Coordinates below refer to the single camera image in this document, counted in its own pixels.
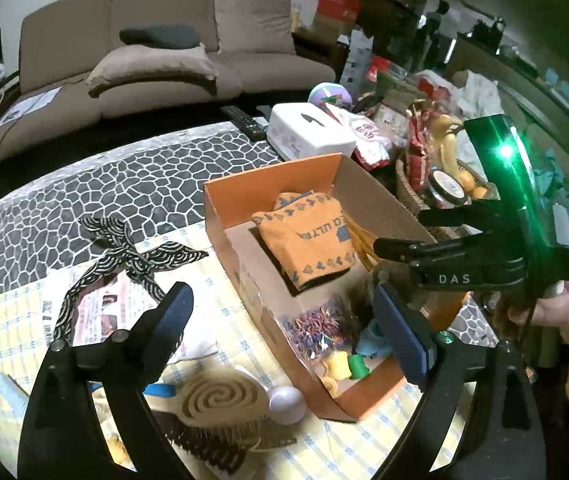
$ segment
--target beige sofa cushion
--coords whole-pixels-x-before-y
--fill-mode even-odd
[[[188,104],[234,99],[242,93],[237,74],[220,62],[216,53],[209,57],[218,71],[215,82],[191,84],[182,81],[131,83],[107,90],[95,101],[104,118],[116,118],[138,112]]]
[[[218,70],[207,57],[204,44],[172,50],[144,45],[126,45],[107,54],[87,78],[88,94],[128,83],[152,80],[206,79],[213,81]]]
[[[537,124],[529,124],[525,136],[538,153],[544,153],[549,148],[553,148],[555,158],[562,169],[562,173],[564,173],[565,181],[569,184],[569,154]]]
[[[22,96],[19,101],[62,86],[53,101],[44,108],[0,127],[0,161],[47,140],[98,123],[98,100],[88,96],[84,82],[87,75],[74,76]]]
[[[215,0],[220,52],[295,54],[291,0]]]
[[[59,0],[28,15],[20,37],[23,94],[90,72],[109,53],[111,0]]]
[[[336,80],[331,67],[289,54],[222,52],[220,59],[238,74],[242,81],[242,91],[247,94],[284,90],[310,91],[319,83]]]
[[[111,49],[123,46],[120,41],[122,29],[158,24],[191,25],[206,45],[207,52],[218,50],[213,0],[113,0]]]

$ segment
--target yellow spool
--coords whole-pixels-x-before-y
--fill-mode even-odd
[[[321,381],[322,384],[324,384],[324,387],[327,388],[329,395],[333,399],[335,399],[336,397],[338,397],[338,395],[340,395],[340,389],[338,388],[338,383],[334,381],[331,377],[323,377]]]
[[[335,381],[341,381],[351,377],[349,369],[349,354],[344,351],[333,352],[329,357],[322,360],[326,371],[326,376],[331,377]]]

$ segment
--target yellow checkered tablecloth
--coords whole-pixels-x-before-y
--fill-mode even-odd
[[[147,251],[169,240],[210,253],[209,257],[177,272],[179,280],[210,289],[211,314],[218,317],[219,352],[202,360],[169,365],[162,379],[180,384],[203,367],[221,363],[243,365],[267,386],[290,384],[218,261],[204,222],[146,240],[137,249]],[[0,372],[14,378],[28,393],[46,352],[42,337],[43,288],[44,280],[40,280],[0,295]],[[358,424],[328,422],[308,415],[297,435],[298,444],[252,458],[252,463],[262,469],[258,478],[369,479],[401,435],[418,400],[418,389],[405,383],[380,409]],[[463,425],[463,419],[456,416],[434,467],[451,460]],[[22,420],[0,395],[0,459],[14,475],[21,426]],[[208,470],[196,461],[185,461],[196,478],[211,478]]]

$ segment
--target blue handle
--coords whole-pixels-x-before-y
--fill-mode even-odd
[[[88,384],[89,393],[95,392],[98,388],[102,388],[102,383],[95,383],[93,381],[89,382]],[[150,384],[143,391],[143,394],[150,395],[153,397],[175,397],[176,393],[177,391],[175,384],[161,384],[161,383]]]

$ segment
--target white tissue box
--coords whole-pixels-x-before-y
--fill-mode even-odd
[[[356,137],[311,103],[274,106],[266,139],[284,160],[342,153],[351,156]]]

